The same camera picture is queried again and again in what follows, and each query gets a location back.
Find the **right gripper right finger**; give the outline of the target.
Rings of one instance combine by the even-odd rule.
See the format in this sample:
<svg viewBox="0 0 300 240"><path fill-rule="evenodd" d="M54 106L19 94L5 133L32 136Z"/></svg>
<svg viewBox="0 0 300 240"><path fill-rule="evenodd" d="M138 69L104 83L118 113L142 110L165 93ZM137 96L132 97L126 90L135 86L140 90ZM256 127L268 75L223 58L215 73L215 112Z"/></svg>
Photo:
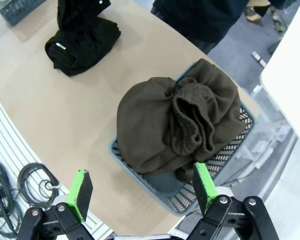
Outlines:
<svg viewBox="0 0 300 240"><path fill-rule="evenodd" d="M243 201L219 194L204 163L195 163L192 186L203 215L187 237L215 240L224 228L232 228L241 240L278 240L279 236L263 200L248 196Z"/></svg>

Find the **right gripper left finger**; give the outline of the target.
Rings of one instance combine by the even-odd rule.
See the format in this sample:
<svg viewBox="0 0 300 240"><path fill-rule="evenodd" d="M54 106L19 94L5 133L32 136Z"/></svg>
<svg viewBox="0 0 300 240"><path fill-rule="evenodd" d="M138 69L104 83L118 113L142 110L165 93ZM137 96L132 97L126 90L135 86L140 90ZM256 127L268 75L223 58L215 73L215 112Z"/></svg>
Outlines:
<svg viewBox="0 0 300 240"><path fill-rule="evenodd" d="M43 210L29 208L17 233L18 240L55 240L65 235L69 240L92 240L86 221L93 184L87 170L79 170L69 194L56 197L52 206Z"/></svg>

